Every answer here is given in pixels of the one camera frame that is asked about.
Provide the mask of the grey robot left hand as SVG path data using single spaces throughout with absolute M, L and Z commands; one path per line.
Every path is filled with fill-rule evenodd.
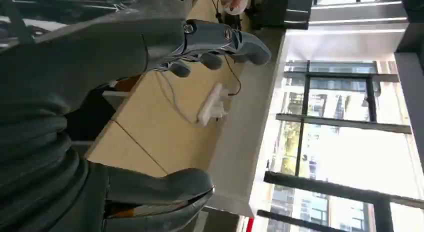
M 256 36 L 222 23 L 142 18 L 91 24 L 0 54 L 0 229 L 3 232 L 176 232 L 214 184 L 201 169 L 163 177 L 87 160 L 66 115 L 94 88 L 195 54 L 269 62 Z

